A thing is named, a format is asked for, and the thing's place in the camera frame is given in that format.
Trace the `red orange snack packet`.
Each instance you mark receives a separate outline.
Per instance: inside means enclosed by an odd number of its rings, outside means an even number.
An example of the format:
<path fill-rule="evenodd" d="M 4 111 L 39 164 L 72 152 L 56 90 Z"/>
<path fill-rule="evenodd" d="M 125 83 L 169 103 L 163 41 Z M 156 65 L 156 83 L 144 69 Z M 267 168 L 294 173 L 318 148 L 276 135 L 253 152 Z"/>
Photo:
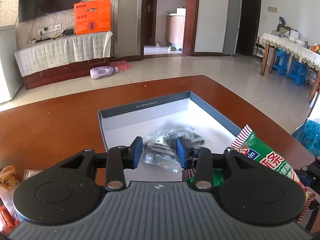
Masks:
<path fill-rule="evenodd" d="M 19 221 L 13 219 L 7 208 L 2 205 L 0 207 L 0 230 L 3 234 L 8 234 L 13 228 L 19 224 Z"/>

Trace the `white chest freezer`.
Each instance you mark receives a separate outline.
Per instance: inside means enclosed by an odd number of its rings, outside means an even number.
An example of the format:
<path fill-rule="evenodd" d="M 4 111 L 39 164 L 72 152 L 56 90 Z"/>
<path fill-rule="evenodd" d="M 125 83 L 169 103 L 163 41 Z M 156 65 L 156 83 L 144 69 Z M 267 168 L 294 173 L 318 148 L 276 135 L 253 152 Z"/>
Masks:
<path fill-rule="evenodd" d="M 17 52 L 16 33 L 14 25 L 1 27 L 0 34 L 0 103 L 14 98 L 23 85 L 22 77 L 17 66 L 15 53 Z"/>

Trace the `white labelled brown snack packet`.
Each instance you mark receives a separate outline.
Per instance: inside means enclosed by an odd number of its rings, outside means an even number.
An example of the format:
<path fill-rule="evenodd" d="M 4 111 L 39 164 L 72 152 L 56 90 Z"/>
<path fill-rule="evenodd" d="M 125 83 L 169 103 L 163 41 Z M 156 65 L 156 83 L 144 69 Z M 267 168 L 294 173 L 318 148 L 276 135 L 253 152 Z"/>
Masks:
<path fill-rule="evenodd" d="M 15 166 L 8 165 L 1 170 L 0 185 L 1 185 L 1 188 L 7 191 L 14 190 L 19 185 L 19 181 L 16 178 Z"/>

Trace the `silver printed snack packet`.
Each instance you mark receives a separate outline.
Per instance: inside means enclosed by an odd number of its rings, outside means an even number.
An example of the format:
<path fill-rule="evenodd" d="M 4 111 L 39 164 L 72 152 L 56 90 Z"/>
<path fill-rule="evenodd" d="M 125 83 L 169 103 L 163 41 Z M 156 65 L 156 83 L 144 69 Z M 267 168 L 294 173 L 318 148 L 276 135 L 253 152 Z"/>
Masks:
<path fill-rule="evenodd" d="M 182 170 L 176 151 L 176 139 L 182 137 L 189 147 L 202 146 L 207 140 L 191 126 L 166 122 L 143 139 L 144 162 L 170 172 Z"/>

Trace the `black set-top box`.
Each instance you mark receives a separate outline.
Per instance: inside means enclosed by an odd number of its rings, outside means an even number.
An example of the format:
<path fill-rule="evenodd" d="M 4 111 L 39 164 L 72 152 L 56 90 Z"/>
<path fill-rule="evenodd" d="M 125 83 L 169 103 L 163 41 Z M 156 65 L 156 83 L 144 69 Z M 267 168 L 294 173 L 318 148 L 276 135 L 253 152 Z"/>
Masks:
<path fill-rule="evenodd" d="M 74 29 L 74 28 L 68 28 L 68 29 L 64 30 L 64 31 L 62 32 L 62 34 L 63 34 L 64 36 L 74 35 L 74 34 L 75 34 L 75 29 Z"/>

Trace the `grey shallow cardboard box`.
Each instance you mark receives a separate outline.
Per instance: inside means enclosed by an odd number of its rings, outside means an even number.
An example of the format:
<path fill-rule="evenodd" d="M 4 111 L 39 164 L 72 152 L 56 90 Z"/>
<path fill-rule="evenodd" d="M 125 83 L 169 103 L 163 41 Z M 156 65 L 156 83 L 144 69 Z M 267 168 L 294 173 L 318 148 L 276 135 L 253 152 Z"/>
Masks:
<path fill-rule="evenodd" d="M 222 153 L 241 130 L 192 92 L 99 110 L 98 119 L 106 150 L 130 146 L 136 137 L 143 139 L 137 168 L 124 171 L 127 183 L 180 181 L 178 137 L 183 137 L 189 146 L 203 146 L 213 153 Z"/>

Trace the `dining table with lace cloth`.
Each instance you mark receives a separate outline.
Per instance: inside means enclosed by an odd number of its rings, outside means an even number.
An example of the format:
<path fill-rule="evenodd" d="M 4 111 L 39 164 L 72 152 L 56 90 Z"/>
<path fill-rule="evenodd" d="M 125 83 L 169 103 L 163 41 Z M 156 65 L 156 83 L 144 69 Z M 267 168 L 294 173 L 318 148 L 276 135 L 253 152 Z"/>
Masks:
<path fill-rule="evenodd" d="M 260 43 L 265 45 L 264 57 L 261 62 L 260 68 L 261 76 L 264 76 L 265 74 L 270 48 L 284 49 L 285 52 L 289 53 L 295 59 L 302 60 L 302 62 L 306 63 L 306 65 L 310 69 L 313 69 L 317 72 L 315 82 L 309 94 L 309 101 L 312 101 L 316 91 L 319 89 L 319 54 L 307 48 L 304 48 L 303 46 L 300 46 L 288 39 L 268 33 L 264 33 L 259 41 Z"/>

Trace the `clear peanut snack packet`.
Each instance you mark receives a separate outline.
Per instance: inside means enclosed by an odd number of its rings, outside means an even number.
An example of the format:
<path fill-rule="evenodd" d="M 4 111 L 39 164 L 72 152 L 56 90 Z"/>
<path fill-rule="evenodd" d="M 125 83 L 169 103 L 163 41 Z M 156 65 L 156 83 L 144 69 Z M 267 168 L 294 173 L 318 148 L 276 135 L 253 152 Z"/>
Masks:
<path fill-rule="evenodd" d="M 33 177 L 33 176 L 37 175 L 40 172 L 41 172 L 41 170 L 28 170 L 28 169 L 25 169 L 24 173 L 23 173 L 23 180 L 26 180 L 26 179 L 28 179 L 30 177 Z"/>

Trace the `blue plastic stool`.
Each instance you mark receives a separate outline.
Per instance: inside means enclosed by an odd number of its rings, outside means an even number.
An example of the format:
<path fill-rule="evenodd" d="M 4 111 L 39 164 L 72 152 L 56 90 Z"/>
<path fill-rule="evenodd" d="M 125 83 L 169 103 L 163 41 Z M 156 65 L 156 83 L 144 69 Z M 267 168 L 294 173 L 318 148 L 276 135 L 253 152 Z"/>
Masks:
<path fill-rule="evenodd" d="M 276 69 L 281 76 L 287 73 L 290 55 L 282 49 L 277 49 L 272 69 Z"/>
<path fill-rule="evenodd" d="M 297 60 L 293 60 L 289 67 L 286 78 L 292 79 L 295 82 L 296 86 L 306 86 L 307 75 L 308 75 L 308 66 L 304 63 L 301 63 Z"/>

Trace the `orange gift box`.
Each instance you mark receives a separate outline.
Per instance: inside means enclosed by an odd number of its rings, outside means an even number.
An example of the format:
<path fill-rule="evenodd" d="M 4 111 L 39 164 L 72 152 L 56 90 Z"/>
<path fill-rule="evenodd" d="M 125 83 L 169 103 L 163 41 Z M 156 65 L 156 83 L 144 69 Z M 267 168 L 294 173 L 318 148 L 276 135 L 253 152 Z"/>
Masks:
<path fill-rule="evenodd" d="M 111 0 L 74 4 L 76 35 L 111 31 Z"/>

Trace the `pink floor mat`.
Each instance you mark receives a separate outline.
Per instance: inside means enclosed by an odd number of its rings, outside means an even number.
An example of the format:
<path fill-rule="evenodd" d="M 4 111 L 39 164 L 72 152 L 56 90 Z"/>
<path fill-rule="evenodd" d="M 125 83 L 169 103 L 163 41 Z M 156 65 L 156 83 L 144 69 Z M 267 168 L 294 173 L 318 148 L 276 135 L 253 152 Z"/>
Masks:
<path fill-rule="evenodd" d="M 124 58 L 110 59 L 110 67 L 118 68 L 118 70 L 128 70 L 130 69 L 129 63 Z"/>

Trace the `tv cabinet with lace cloth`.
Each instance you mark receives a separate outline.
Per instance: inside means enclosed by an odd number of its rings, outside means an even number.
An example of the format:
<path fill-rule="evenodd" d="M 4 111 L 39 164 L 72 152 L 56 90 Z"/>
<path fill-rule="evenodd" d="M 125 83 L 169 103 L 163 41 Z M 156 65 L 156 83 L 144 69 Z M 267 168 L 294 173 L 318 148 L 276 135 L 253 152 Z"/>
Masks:
<path fill-rule="evenodd" d="M 73 35 L 36 43 L 15 53 L 26 89 L 90 75 L 111 57 L 112 32 Z"/>

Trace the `purple lotion bottle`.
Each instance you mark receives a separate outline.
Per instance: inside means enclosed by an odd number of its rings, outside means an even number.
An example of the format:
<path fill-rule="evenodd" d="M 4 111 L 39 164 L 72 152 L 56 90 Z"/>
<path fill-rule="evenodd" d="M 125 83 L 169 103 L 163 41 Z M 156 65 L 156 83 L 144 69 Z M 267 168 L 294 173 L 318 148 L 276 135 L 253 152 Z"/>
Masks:
<path fill-rule="evenodd" d="M 119 72 L 118 67 L 111 67 L 111 66 L 95 67 L 90 70 L 90 76 L 93 80 L 97 80 L 101 77 L 111 76 L 117 72 Z"/>

